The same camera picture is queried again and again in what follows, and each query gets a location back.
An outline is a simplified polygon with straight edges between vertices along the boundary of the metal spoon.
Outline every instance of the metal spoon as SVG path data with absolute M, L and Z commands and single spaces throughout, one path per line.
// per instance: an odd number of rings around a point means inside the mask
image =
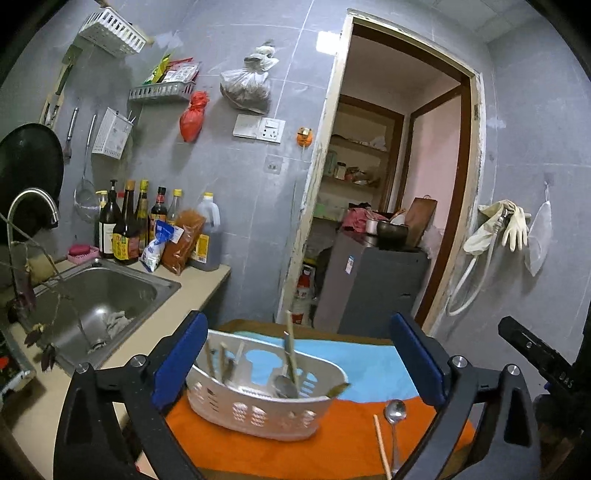
M 297 398 L 298 392 L 295 383 L 285 375 L 277 375 L 273 379 L 275 394 L 279 398 Z
M 391 400 L 384 408 L 384 417 L 392 426 L 392 475 L 400 470 L 400 455 L 396 440 L 396 424 L 406 418 L 406 405 L 402 400 Z

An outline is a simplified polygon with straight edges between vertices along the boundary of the gray cabinet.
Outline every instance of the gray cabinet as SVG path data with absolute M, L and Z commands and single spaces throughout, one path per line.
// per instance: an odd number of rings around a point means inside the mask
M 314 327 L 325 332 L 389 338 L 393 313 L 411 318 L 428 266 L 427 254 L 418 248 L 380 249 L 364 234 L 340 232 Z

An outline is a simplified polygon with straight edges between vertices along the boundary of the bowl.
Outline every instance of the bowl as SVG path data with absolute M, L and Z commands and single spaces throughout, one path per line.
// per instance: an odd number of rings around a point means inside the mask
M 404 245 L 408 237 L 407 225 L 392 225 L 389 222 L 379 221 L 376 225 L 376 232 L 379 239 L 396 242 Z

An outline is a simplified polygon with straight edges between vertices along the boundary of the red plastic bag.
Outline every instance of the red plastic bag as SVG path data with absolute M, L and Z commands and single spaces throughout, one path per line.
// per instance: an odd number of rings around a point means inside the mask
M 199 136 L 203 125 L 205 106 L 209 101 L 207 92 L 193 92 L 191 103 L 181 115 L 178 125 L 185 142 L 194 142 Z

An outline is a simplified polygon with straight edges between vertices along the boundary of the blue cloth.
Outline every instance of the blue cloth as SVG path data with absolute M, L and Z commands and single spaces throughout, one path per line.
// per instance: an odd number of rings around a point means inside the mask
M 283 346 L 280 338 L 253 332 L 234 333 Z M 352 385 L 339 396 L 341 400 L 367 403 L 393 398 L 407 400 L 418 396 L 417 389 L 393 346 L 296 339 L 295 349 L 333 362 L 345 371 Z M 269 361 L 265 354 L 267 352 L 263 351 L 251 351 L 248 354 L 248 359 L 253 363 L 252 379 L 255 383 L 266 384 L 270 370 L 277 366 L 265 365 Z

